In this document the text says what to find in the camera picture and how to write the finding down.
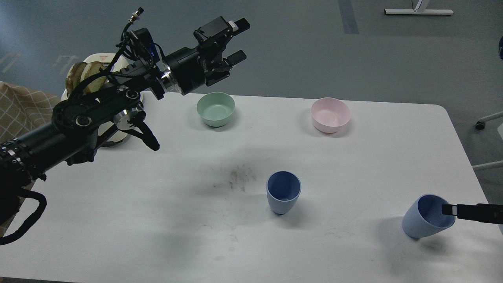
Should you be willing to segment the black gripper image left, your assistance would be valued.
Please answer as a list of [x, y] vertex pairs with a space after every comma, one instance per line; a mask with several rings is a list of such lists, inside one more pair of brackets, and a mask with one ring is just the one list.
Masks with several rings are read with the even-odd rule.
[[230, 76], [234, 66], [247, 59], [243, 50], [223, 57], [230, 39], [250, 29], [246, 18], [226, 21], [217, 17], [197, 28], [194, 37], [198, 44], [183, 47], [163, 56], [163, 63], [169, 68], [182, 95], [193, 92], [201, 86], [212, 86]]

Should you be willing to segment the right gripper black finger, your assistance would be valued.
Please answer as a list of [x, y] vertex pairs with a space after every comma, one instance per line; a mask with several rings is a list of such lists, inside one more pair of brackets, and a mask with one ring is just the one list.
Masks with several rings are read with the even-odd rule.
[[503, 223], [503, 206], [498, 204], [442, 204], [442, 214], [462, 220], [491, 224]]

